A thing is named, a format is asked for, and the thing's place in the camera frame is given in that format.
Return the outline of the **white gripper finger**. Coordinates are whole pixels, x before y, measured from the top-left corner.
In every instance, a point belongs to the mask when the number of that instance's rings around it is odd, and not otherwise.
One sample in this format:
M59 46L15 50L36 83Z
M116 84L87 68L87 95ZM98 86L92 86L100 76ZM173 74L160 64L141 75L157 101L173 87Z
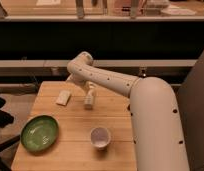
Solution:
M92 89L92 83L91 82L86 82L86 84L84 85L84 91L86 94L88 94L88 92Z

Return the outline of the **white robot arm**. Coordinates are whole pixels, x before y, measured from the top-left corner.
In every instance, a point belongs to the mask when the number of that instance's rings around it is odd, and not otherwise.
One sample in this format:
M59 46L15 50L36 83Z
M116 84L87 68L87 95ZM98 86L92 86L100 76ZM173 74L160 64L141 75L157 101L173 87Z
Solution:
M129 99L137 171L190 171L177 99L166 81L96 68L87 52L67 70L78 85L91 81Z

